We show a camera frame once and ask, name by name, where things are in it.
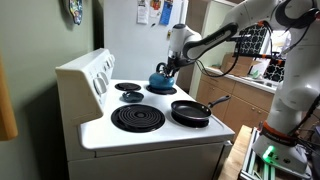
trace frying pan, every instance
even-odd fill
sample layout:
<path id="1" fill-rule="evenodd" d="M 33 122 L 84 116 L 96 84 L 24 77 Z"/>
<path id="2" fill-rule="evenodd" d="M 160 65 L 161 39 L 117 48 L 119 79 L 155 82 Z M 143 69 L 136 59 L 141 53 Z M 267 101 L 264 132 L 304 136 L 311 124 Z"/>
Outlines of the frying pan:
<path id="1" fill-rule="evenodd" d="M 209 102 L 208 107 L 195 101 L 174 101 L 171 103 L 171 115 L 183 125 L 205 127 L 209 124 L 209 117 L 211 116 L 210 108 L 229 99 L 230 96 L 223 96 L 216 101 Z"/>

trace frying pan handle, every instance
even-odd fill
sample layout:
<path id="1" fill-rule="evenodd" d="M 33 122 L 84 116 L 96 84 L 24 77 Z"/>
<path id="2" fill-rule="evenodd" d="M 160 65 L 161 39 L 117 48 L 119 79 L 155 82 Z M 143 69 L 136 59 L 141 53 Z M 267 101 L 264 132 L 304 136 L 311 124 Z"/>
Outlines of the frying pan handle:
<path id="1" fill-rule="evenodd" d="M 213 106 L 215 106 L 216 104 L 219 104 L 221 102 L 227 101 L 229 100 L 231 97 L 229 95 L 227 96 L 222 96 L 221 98 L 217 99 L 216 101 L 213 102 L 209 102 L 208 107 L 212 108 Z"/>

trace kettle handle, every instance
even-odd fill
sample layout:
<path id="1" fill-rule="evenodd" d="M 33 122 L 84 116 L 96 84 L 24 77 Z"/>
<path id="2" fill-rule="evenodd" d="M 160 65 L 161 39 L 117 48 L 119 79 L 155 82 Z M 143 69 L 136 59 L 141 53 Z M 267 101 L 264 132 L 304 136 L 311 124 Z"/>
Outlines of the kettle handle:
<path id="1" fill-rule="evenodd" d="M 157 72 L 157 73 L 160 73 L 160 67 L 161 67 L 161 66 L 166 67 L 166 66 L 167 66 L 167 64 L 166 64 L 166 63 L 164 63 L 164 62 L 159 63 L 159 64 L 157 65 L 157 68 L 156 68 L 156 72 Z"/>

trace cabinet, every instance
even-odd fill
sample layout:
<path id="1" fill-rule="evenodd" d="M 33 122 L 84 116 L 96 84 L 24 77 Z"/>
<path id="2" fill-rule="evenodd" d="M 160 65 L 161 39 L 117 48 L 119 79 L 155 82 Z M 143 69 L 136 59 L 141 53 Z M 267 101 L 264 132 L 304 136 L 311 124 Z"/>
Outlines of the cabinet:
<path id="1" fill-rule="evenodd" d="M 202 104 L 230 95 L 227 102 L 217 104 L 212 114 L 235 132 L 237 137 L 241 126 L 257 127 L 267 119 L 273 94 L 255 87 L 222 77 L 201 76 L 196 100 Z"/>

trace kettle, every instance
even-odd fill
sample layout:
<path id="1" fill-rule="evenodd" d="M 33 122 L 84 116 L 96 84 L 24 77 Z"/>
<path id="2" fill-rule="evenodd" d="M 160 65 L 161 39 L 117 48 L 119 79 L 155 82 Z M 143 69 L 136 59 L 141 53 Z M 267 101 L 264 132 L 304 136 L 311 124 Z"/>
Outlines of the kettle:
<path id="1" fill-rule="evenodd" d="M 156 72 L 149 77 L 149 85 L 151 88 L 158 90 L 170 90 L 174 85 L 174 78 L 168 76 L 164 71 L 160 71 L 160 67 L 167 66 L 166 63 L 159 63 Z"/>

